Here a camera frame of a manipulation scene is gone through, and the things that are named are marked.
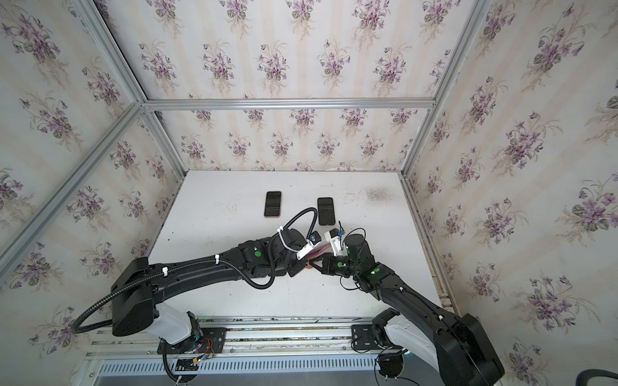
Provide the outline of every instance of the black flexible conduit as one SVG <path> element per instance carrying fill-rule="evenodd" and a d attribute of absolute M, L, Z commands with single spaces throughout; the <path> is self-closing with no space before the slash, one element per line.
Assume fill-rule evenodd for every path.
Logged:
<path fill-rule="evenodd" d="M 283 227 L 283 229 L 288 229 L 296 220 L 298 220 L 302 215 L 309 213 L 309 212 L 313 212 L 313 221 L 311 222 L 311 226 L 309 227 L 309 232 L 307 233 L 307 238 L 309 238 L 309 236 L 311 235 L 311 233 L 313 232 L 313 227 L 315 226 L 315 222 L 318 219 L 318 210 L 316 208 L 306 208 L 302 211 L 300 211 L 296 216 L 294 216 L 290 221 L 288 221 L 288 223 Z M 265 290 L 268 287 L 270 287 L 273 282 L 274 282 L 274 277 L 275 277 L 275 265 L 274 265 L 274 259 L 273 259 L 273 252 L 272 252 L 272 248 L 273 248 L 273 240 L 278 236 L 277 233 L 275 233 L 270 240 L 268 240 L 268 244 L 267 244 L 267 250 L 268 250 L 268 260 L 270 262 L 270 266 L 271 266 L 271 275 L 270 275 L 270 279 L 268 280 L 268 282 L 266 284 L 257 284 L 255 283 L 253 280 L 251 280 L 251 278 L 249 277 L 249 275 L 247 275 L 242 269 L 238 268 L 237 266 L 233 265 L 231 262 L 225 260 L 225 259 L 219 259 L 219 263 L 220 264 L 225 264 L 226 266 L 232 268 L 233 270 L 235 270 L 236 272 L 238 272 L 238 275 L 247 282 L 247 284 L 249 284 L 251 287 L 256 288 L 258 290 Z M 209 256 L 206 258 L 201 258 L 201 259 L 196 259 L 196 260 L 192 260 L 190 262 L 187 262 L 185 264 L 181 264 L 179 266 L 176 267 L 169 267 L 167 273 L 173 273 L 175 271 L 178 271 L 179 269 L 184 269 L 187 267 L 192 267 L 192 266 L 197 266 L 197 265 L 201 265 L 201 264 L 205 264 L 205 263 L 209 263 L 209 262 L 216 262 L 216 259 L 214 258 L 214 256 Z M 96 329 L 100 329 L 101 327 L 106 327 L 112 324 L 112 319 L 108 319 L 106 321 L 103 322 L 97 322 L 97 323 L 92 323 L 92 324 L 88 324 L 85 326 L 82 326 L 82 323 L 88 319 L 89 316 L 91 316 L 92 314 L 94 314 L 96 312 L 96 310 L 98 310 L 99 308 L 103 307 L 105 304 L 107 304 L 108 302 L 110 302 L 112 299 L 114 299 L 115 297 L 117 297 L 118 295 L 120 295 L 123 292 L 132 290 L 133 288 L 139 287 L 141 284 L 147 283 L 150 280 L 153 279 L 158 279 L 160 277 L 163 276 L 163 272 L 157 272 L 154 274 L 150 274 L 144 277 L 140 277 L 139 279 L 135 279 L 134 281 L 127 283 L 125 285 L 123 285 L 122 287 L 116 289 L 115 291 L 113 291 L 112 293 L 108 294 L 107 296 L 105 296 L 104 298 L 102 298 L 101 300 L 97 301 L 95 304 L 91 305 L 86 311 L 84 311 L 81 315 L 79 315 L 75 321 L 73 321 L 73 324 L 71 325 L 71 332 L 73 334 L 81 334 L 82 332 L 88 332 L 88 331 L 92 331 L 92 330 L 96 330 Z"/>

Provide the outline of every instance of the robotic arm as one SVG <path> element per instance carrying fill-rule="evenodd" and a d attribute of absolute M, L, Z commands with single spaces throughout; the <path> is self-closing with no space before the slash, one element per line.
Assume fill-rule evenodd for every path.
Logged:
<path fill-rule="evenodd" d="M 305 238 L 289 226 L 310 211 L 314 218 Z M 293 277 L 309 262 L 322 274 L 352 277 L 360 290 L 392 306 L 373 319 L 371 332 L 375 341 L 382 347 L 397 345 L 410 350 L 432 365 L 445 385 L 491 386 L 504 375 L 478 320 L 469 314 L 459 317 L 450 313 L 414 291 L 392 269 L 375 262 L 363 236 L 348 235 L 344 243 L 334 229 L 322 241 L 317 232 L 312 232 L 315 221 L 316 209 L 308 208 L 272 237 L 246 241 L 221 254 L 171 264 L 135 259 L 114 283 L 111 293 L 76 318 L 72 331 L 80 333 L 111 325 L 115 336 L 149 332 L 179 352 L 193 351 L 204 339 L 198 321 L 191 312 L 177 311 L 165 300 L 227 280 L 242 279 L 254 288 L 265 289 L 275 276 Z M 331 252 L 308 260 L 309 252 L 328 243 Z M 267 275 L 270 280 L 264 285 L 251 280 Z M 109 301 L 111 320 L 81 326 Z"/>

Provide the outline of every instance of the white tabletop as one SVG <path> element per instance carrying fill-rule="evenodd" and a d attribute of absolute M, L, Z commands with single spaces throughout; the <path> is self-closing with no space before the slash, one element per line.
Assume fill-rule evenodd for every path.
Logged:
<path fill-rule="evenodd" d="M 266 192 L 281 191 L 281 217 L 264 217 Z M 439 303 L 404 192 L 395 173 L 220 172 L 191 170 L 169 213 L 150 264 L 179 262 L 220 253 L 247 240 L 269 237 L 296 213 L 332 197 L 344 230 L 363 227 L 376 262 L 392 268 L 408 285 Z M 306 234 L 311 214 L 292 228 Z M 333 226 L 316 224 L 320 234 Z M 255 279 L 265 283 L 268 278 Z M 353 288 L 352 279 L 343 279 Z M 166 301 L 199 316 L 366 317 L 388 305 L 361 291 L 345 291 L 339 278 L 305 269 L 277 277 L 267 290 L 244 281 L 223 282 Z"/>

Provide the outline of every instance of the phone screen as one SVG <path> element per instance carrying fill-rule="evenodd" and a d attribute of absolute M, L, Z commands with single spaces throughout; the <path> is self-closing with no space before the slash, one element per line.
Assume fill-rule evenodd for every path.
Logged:
<path fill-rule="evenodd" d="M 279 217 L 281 215 L 281 192 L 267 191 L 264 217 Z"/>
<path fill-rule="evenodd" d="M 335 205 L 331 197 L 318 198 L 318 222 L 320 225 L 335 225 Z"/>

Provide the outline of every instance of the stain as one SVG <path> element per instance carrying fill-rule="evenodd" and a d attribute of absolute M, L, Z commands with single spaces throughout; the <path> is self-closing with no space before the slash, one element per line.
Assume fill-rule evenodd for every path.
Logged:
<path fill-rule="evenodd" d="M 365 190 L 367 200 L 374 203 L 386 203 L 391 200 L 392 193 L 387 188 L 369 188 Z"/>

